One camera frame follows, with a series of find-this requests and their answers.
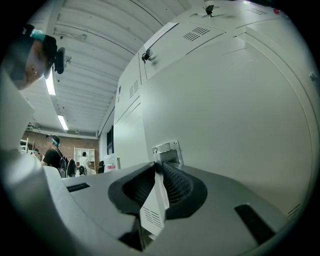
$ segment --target window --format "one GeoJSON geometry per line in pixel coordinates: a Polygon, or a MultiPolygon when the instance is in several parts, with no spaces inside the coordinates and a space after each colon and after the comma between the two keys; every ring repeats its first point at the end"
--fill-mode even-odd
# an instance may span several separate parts
{"type": "Polygon", "coordinates": [[[113,154],[114,149],[114,126],[111,127],[111,130],[106,134],[106,150],[107,154],[113,154]]]}

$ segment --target chair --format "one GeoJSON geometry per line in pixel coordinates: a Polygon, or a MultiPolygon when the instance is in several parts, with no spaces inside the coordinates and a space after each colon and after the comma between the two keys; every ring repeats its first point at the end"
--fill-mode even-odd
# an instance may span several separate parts
{"type": "Polygon", "coordinates": [[[74,177],[76,175],[76,172],[77,172],[76,162],[73,159],[70,159],[66,168],[67,177],[74,177]]]}
{"type": "Polygon", "coordinates": [[[104,172],[105,172],[105,162],[104,161],[100,161],[98,174],[103,174],[104,172]]]}

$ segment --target ventilation grille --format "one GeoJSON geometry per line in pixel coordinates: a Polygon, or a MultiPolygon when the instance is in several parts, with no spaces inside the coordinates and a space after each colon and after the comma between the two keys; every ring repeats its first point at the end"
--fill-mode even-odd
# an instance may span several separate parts
{"type": "Polygon", "coordinates": [[[135,94],[136,91],[139,89],[139,83],[138,80],[134,82],[134,84],[131,86],[129,90],[129,99],[135,94]]]}
{"type": "Polygon", "coordinates": [[[293,220],[300,210],[300,203],[294,207],[291,211],[288,212],[288,216],[286,217],[289,221],[293,220]]]}
{"type": "Polygon", "coordinates": [[[194,41],[197,38],[199,38],[200,36],[203,36],[204,34],[208,33],[209,31],[210,31],[209,29],[198,26],[197,28],[195,28],[194,30],[189,32],[188,34],[185,34],[183,36],[183,38],[185,38],[189,41],[194,41]]]}
{"type": "Polygon", "coordinates": [[[145,207],[143,207],[143,211],[144,211],[144,215],[145,215],[145,218],[148,222],[156,225],[157,227],[163,229],[163,226],[161,224],[161,220],[160,220],[160,216],[158,213],[155,213],[154,211],[152,210],[149,210],[145,207]]]}
{"type": "Polygon", "coordinates": [[[78,184],[78,185],[68,186],[67,189],[71,193],[71,192],[75,192],[75,191],[78,191],[78,190],[83,190],[83,189],[86,189],[86,188],[89,188],[89,187],[90,186],[87,183],[81,183],[81,184],[78,184]]]}
{"type": "Polygon", "coordinates": [[[258,14],[258,15],[268,14],[264,10],[260,10],[260,9],[257,9],[257,8],[246,9],[246,11],[250,12],[250,13],[253,13],[253,14],[258,14]]]}
{"type": "Polygon", "coordinates": [[[192,191],[192,181],[168,165],[164,165],[163,169],[163,185],[168,195],[169,204],[173,206],[188,197],[192,191]]]}

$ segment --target black shirt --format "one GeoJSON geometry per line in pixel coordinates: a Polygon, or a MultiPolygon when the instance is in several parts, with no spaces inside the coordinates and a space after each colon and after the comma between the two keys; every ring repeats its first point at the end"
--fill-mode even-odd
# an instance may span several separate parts
{"type": "Polygon", "coordinates": [[[62,153],[59,149],[49,149],[44,156],[43,161],[48,165],[59,169],[60,167],[60,159],[62,157],[62,153]]]}

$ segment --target brick wall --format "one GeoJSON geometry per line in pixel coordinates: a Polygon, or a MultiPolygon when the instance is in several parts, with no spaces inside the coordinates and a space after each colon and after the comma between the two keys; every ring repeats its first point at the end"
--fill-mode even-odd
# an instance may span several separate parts
{"type": "MultiPolygon", "coordinates": [[[[46,154],[48,150],[46,135],[33,131],[26,131],[22,137],[23,140],[29,139],[29,142],[34,142],[34,147],[39,149],[41,154],[46,154]]],[[[95,158],[95,170],[99,169],[99,140],[88,139],[88,138],[72,138],[62,137],[60,138],[59,150],[61,153],[68,158],[68,160],[74,158],[74,148],[81,149],[94,149],[95,158]]]]}

